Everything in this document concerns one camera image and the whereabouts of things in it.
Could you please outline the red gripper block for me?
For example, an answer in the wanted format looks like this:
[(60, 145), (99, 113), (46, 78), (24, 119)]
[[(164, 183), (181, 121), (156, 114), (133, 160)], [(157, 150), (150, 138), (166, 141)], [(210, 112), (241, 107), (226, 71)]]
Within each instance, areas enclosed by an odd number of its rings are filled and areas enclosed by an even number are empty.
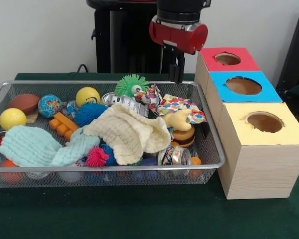
[(149, 34), (155, 43), (170, 50), (169, 80), (174, 82), (177, 69), (176, 83), (182, 83), (185, 66), (184, 53), (193, 55), (202, 49), (207, 40), (208, 28), (200, 22), (190, 25), (175, 24), (154, 16), (149, 25)]

